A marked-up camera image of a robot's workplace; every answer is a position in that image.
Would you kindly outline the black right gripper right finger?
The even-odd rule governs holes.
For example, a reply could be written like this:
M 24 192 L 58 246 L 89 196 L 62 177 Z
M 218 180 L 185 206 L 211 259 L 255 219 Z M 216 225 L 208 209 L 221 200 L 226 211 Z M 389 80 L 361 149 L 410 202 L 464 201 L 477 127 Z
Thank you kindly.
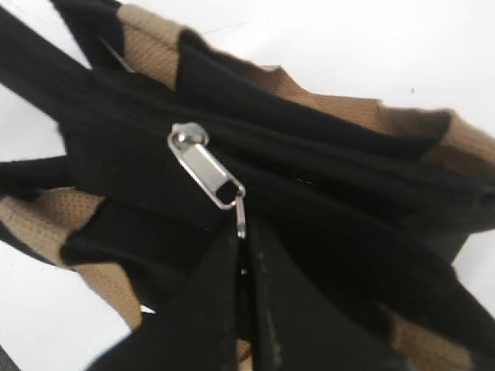
M 263 223 L 247 228 L 256 370 L 408 370 L 410 362 L 327 300 Z

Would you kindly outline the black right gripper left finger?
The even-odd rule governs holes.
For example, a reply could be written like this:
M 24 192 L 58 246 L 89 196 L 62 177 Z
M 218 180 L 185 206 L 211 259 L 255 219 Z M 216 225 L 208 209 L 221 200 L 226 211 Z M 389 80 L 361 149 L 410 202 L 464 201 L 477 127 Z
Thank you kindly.
M 186 286 L 92 370 L 236 370 L 237 236 L 213 240 Z

